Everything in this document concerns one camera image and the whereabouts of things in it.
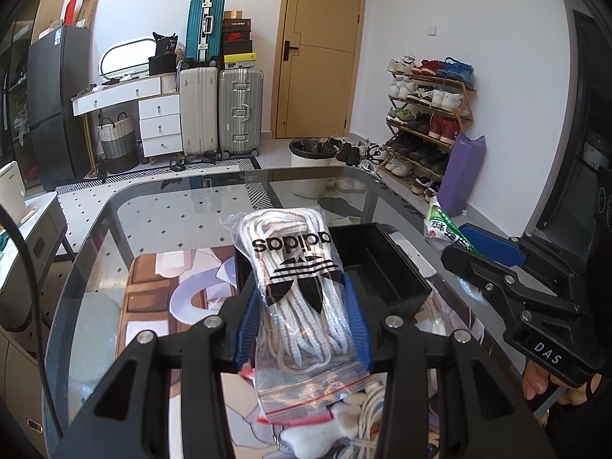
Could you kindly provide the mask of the person's right hand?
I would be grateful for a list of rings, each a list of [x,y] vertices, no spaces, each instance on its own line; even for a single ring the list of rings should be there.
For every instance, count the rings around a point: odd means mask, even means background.
[[[548,370],[535,364],[534,361],[527,361],[523,374],[522,388],[524,397],[530,401],[536,396],[543,395],[551,384],[559,386],[563,390],[557,402],[562,405],[582,405],[588,400],[588,396],[593,394],[602,381],[602,375],[596,373],[589,383],[583,386],[567,386],[561,380],[551,375]]]

